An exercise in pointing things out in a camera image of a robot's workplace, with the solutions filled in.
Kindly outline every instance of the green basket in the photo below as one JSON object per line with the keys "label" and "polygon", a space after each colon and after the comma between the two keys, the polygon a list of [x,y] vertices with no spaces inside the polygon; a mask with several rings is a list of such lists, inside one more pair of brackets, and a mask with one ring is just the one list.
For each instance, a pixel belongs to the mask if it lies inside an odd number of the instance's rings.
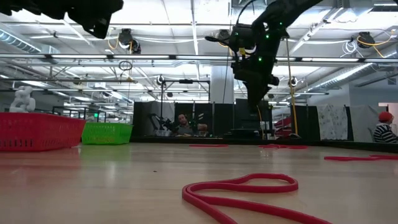
{"label": "green basket", "polygon": [[132,125],[87,122],[82,135],[83,144],[125,144],[130,141]]}

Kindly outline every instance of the yellow pole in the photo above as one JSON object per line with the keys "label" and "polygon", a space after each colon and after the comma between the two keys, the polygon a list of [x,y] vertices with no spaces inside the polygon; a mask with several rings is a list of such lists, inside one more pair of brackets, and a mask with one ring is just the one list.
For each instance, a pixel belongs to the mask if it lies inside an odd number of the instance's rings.
{"label": "yellow pole", "polygon": [[286,41],[286,50],[287,50],[287,66],[289,68],[289,85],[290,85],[290,97],[292,97],[292,106],[293,106],[293,120],[294,120],[294,133],[298,134],[297,131],[297,117],[296,117],[296,105],[295,105],[295,100],[294,100],[294,89],[292,86],[292,71],[290,69],[290,53],[289,53],[289,41],[285,39]]}

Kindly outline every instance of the striped shirt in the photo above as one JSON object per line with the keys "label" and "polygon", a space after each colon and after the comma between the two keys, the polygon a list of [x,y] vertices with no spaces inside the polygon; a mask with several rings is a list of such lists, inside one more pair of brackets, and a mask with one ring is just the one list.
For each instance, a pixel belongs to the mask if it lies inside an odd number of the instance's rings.
{"label": "striped shirt", "polygon": [[383,143],[397,143],[398,141],[398,137],[391,131],[391,127],[385,123],[380,123],[376,126],[373,138],[375,142]]}

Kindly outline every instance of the person wearing red cap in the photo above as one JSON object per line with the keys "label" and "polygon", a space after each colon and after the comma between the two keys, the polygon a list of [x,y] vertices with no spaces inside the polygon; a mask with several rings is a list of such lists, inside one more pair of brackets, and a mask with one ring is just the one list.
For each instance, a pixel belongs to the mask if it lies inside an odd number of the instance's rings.
{"label": "person wearing red cap", "polygon": [[373,133],[374,141],[382,143],[397,143],[398,137],[391,131],[390,124],[394,120],[394,116],[387,111],[379,114],[380,123],[376,126]]}

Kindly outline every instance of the wooden table surface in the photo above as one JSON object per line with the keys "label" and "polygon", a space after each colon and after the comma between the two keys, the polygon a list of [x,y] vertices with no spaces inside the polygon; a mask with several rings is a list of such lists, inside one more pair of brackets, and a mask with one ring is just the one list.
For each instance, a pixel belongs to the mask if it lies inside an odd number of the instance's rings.
{"label": "wooden table surface", "polygon": [[[398,223],[398,162],[324,161],[372,152],[310,147],[190,148],[184,144],[80,146],[40,153],[0,152],[0,223],[216,223],[181,198],[184,185],[282,173],[299,190],[284,194],[203,191],[290,208],[332,223]],[[251,184],[282,184],[254,180]],[[219,207],[238,223],[295,223]]]}

